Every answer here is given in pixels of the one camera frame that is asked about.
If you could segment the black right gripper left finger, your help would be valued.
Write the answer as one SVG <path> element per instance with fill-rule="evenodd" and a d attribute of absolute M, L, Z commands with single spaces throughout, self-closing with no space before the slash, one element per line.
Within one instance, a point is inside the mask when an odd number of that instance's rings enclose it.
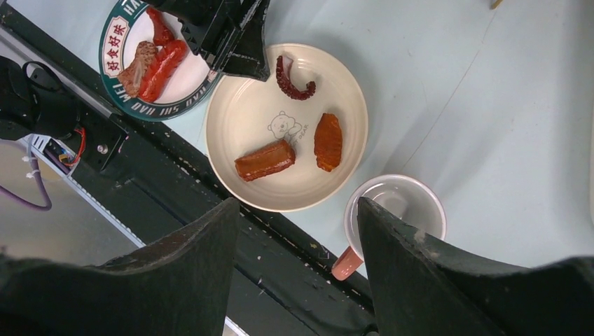
<path fill-rule="evenodd" d="M 2 335 L 221 335 L 240 205 L 100 266 L 1 256 Z"/>

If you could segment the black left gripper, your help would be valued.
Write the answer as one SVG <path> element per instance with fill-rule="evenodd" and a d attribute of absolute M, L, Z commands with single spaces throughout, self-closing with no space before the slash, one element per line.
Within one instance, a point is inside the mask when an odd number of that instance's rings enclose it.
<path fill-rule="evenodd" d="M 269 1 L 152 1 L 155 9 L 173 15 L 191 52 L 211 70 L 265 82 L 270 66 L 264 27 Z"/>

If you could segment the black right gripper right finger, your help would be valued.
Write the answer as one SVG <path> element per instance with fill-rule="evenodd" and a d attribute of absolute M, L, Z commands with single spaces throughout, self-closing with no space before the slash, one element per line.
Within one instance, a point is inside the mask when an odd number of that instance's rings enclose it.
<path fill-rule="evenodd" d="M 472 254 L 358 201 L 381 335 L 592 335 L 593 258 L 524 268 Z"/>

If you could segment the pink ceramic mug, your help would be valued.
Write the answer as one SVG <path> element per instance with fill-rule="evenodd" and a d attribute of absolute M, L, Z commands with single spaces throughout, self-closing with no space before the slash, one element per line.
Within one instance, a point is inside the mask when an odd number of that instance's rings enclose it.
<path fill-rule="evenodd" d="M 400 174 L 386 174 L 361 184 L 351 195 L 343 216 L 348 247 L 334 262 L 331 273 L 344 281 L 364 263 L 357 220 L 358 201 L 366 197 L 405 223 L 427 234 L 445 239 L 447 219 L 436 194 L 419 180 Z"/>

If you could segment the cream plate with bear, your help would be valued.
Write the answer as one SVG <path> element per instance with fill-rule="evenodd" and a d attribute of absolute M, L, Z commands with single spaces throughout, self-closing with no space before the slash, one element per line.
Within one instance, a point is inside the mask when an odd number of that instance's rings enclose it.
<path fill-rule="evenodd" d="M 266 211 L 312 207 L 336 193 L 364 154 L 368 111 L 363 92 L 349 69 L 327 52 L 297 43 L 271 45 L 269 65 L 292 60 L 291 81 L 300 90 L 316 84 L 313 96 L 295 100 L 281 91 L 275 75 L 266 81 L 226 76 L 212 93 L 205 119 L 207 156 L 220 182 L 236 198 Z M 325 113 L 337 117 L 343 135 L 340 164 L 333 171 L 317 165 L 315 131 Z M 247 182 L 236 159 L 286 141 L 296 153 L 287 169 Z"/>

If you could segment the green rimmed printed plate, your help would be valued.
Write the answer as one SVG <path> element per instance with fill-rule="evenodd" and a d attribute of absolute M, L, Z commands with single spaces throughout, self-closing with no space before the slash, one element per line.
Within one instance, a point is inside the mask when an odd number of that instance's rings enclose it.
<path fill-rule="evenodd" d="M 99 68 L 108 95 L 122 111 L 142 120 L 162 121 L 195 106 L 214 86 L 219 75 L 188 47 L 186 58 L 155 102 L 148 103 L 126 94 L 116 76 L 131 64 L 140 42 L 153 43 L 153 23 L 146 13 L 148 7 L 143 1 L 119 1 L 113 7 L 102 32 Z M 183 41 L 181 23 L 172 15 L 163 13 L 163 16 L 175 40 Z"/>

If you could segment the purple octopus tentacle piece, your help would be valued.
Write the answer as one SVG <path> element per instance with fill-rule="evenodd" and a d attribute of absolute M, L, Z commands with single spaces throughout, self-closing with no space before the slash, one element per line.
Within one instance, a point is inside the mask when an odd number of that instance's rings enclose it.
<path fill-rule="evenodd" d="M 312 80 L 306 84 L 304 90 L 299 90 L 291 81 L 291 68 L 293 60 L 290 57 L 280 55 L 276 61 L 276 80 L 280 90 L 293 100 L 305 101 L 311 98 L 316 92 L 316 83 Z"/>

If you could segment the red sausage on plate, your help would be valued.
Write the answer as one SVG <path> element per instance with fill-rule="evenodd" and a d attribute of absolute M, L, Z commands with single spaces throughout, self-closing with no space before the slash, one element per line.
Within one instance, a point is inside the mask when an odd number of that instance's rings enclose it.
<path fill-rule="evenodd" d="M 173 40 L 163 46 L 141 80 L 138 98 L 148 103 L 155 102 L 187 54 L 188 46 L 185 41 Z"/>

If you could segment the small red food piece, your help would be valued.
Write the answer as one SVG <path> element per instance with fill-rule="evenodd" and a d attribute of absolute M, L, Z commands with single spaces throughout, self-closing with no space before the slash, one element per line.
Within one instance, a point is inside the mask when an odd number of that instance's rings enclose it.
<path fill-rule="evenodd" d="M 153 43 L 157 46 L 166 46 L 172 42 L 175 35 L 164 19 L 163 13 L 150 6 L 146 9 L 146 13 L 153 23 Z"/>

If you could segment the brown sausage piece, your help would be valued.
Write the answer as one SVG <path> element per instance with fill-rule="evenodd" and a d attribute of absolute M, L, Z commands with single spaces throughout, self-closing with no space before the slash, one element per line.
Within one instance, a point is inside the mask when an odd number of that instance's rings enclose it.
<path fill-rule="evenodd" d="M 286 140 L 279 140 L 235 160 L 235 169 L 246 182 L 281 172 L 296 161 L 296 153 Z"/>

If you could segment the orange fried food piece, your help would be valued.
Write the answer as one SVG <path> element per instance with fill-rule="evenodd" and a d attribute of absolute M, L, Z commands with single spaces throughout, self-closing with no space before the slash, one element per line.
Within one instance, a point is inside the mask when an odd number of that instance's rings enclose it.
<path fill-rule="evenodd" d="M 343 149 L 343 133 L 336 115 L 322 114 L 315 130 L 314 144 L 317 166 L 332 172 L 341 162 Z"/>

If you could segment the brown meat piece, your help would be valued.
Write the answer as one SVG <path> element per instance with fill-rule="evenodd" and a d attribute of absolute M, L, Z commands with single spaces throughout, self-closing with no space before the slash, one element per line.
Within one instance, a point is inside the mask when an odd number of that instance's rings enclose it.
<path fill-rule="evenodd" d="M 131 98 L 138 96 L 142 78 L 149 65 L 155 60 L 157 52 L 158 48 L 152 42 L 140 42 L 131 64 L 116 76 L 126 94 Z"/>

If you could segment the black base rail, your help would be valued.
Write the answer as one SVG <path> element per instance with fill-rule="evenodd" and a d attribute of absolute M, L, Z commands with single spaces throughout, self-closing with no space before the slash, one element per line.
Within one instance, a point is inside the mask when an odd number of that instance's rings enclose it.
<path fill-rule="evenodd" d="M 93 197 L 144 243 L 195 220 L 227 198 L 207 158 L 162 123 L 127 117 L 108 97 L 99 73 L 67 49 L 60 32 L 96 53 L 112 1 L 2 1 L 1 33 L 45 62 L 96 118 L 128 134 L 103 171 L 84 162 L 74 172 Z M 242 206 L 228 311 L 249 335 L 368 335 L 375 317 L 361 276 L 339 283 L 325 246 L 285 217 Z"/>

